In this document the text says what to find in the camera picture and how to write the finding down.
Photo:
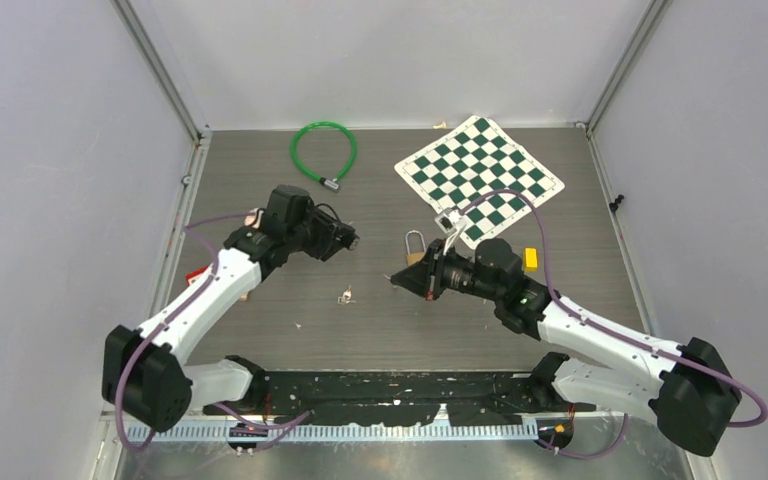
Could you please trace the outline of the brass padlock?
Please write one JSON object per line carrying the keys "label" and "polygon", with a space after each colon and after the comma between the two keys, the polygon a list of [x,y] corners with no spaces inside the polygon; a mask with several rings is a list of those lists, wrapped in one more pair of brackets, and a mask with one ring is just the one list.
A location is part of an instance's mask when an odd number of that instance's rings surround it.
{"label": "brass padlock", "polygon": [[411,266],[421,260],[427,244],[422,232],[409,230],[404,235],[406,265]]}

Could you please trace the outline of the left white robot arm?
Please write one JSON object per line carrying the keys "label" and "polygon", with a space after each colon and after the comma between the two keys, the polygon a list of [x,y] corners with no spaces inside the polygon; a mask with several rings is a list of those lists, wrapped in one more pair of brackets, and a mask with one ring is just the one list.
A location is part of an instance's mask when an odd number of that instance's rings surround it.
{"label": "left white robot arm", "polygon": [[196,280],[137,327],[116,326],[106,337],[102,397],[114,417],[166,432],[190,410],[230,402],[258,412],[267,398],[257,367],[239,356],[213,364],[188,360],[203,337],[240,298],[285,265],[295,253],[325,262],[353,250],[355,228],[302,188],[279,185],[263,208],[239,215],[241,225]]}

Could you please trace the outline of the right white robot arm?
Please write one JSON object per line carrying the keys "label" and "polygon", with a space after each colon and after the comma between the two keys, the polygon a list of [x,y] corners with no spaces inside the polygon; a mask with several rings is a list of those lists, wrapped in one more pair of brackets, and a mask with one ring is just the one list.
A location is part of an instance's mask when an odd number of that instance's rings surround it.
{"label": "right white robot arm", "polygon": [[645,420],[678,447],[710,457],[742,400],[718,350],[694,337],[659,339],[609,321],[529,277],[502,239],[474,258],[433,241],[390,282],[427,301],[446,290],[488,300],[515,334],[565,347],[594,362],[551,352],[534,369],[531,397],[544,410],[585,403]]}

